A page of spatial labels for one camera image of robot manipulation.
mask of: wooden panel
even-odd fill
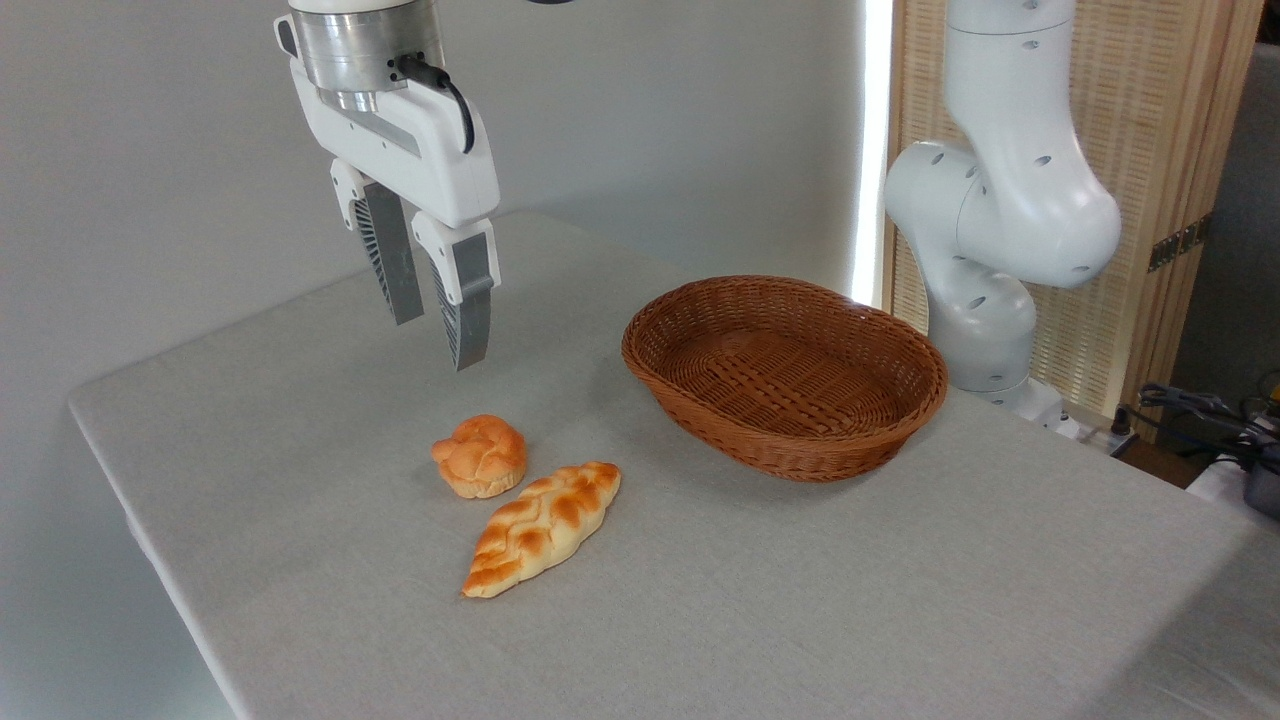
[[[1147,264],[1155,243],[1212,204],[1252,47],[1242,28],[1251,14],[1256,23],[1261,3],[1078,5],[1071,110],[1091,165],[1120,204],[1124,231],[1116,256],[1089,284],[1030,286],[1039,316],[1032,374],[1069,401],[1110,414],[1139,377],[1171,364],[1194,259],[1152,274]],[[891,156],[918,140],[963,138],[942,104],[945,12],[946,0],[899,1]],[[888,250],[890,309],[923,329],[924,288],[901,233]]]

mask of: wicker basket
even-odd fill
[[[622,357],[699,439],[814,483],[888,462],[947,389],[942,356],[905,322],[763,275],[692,282],[654,300],[627,325]]]

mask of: gripper jaw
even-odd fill
[[[422,315],[399,196],[342,160],[333,161],[330,174],[343,219],[360,234],[396,324]],[[493,224],[451,228],[419,211],[412,228],[430,259],[453,366],[462,370],[484,360],[489,347],[489,291],[499,282]]]

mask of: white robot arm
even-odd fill
[[[1076,287],[1120,241],[1119,206],[1071,123],[1074,17],[1075,0],[951,0],[946,104],[972,149],[908,147],[884,199],[952,382],[1048,427],[1061,396],[1029,378],[1036,306],[1019,281]]]
[[[544,4],[566,0],[535,0]],[[484,122],[444,72],[435,0],[289,0],[275,20],[293,85],[396,323],[422,314],[401,199],[428,251],[454,368],[484,359],[502,278]]]

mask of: braided bread roll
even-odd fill
[[[568,560],[604,521],[621,482],[616,465],[586,462],[530,483],[489,519],[462,594],[494,597]]]
[[[453,437],[431,446],[440,477],[462,497],[493,497],[525,479],[525,436],[497,415],[463,420]]]

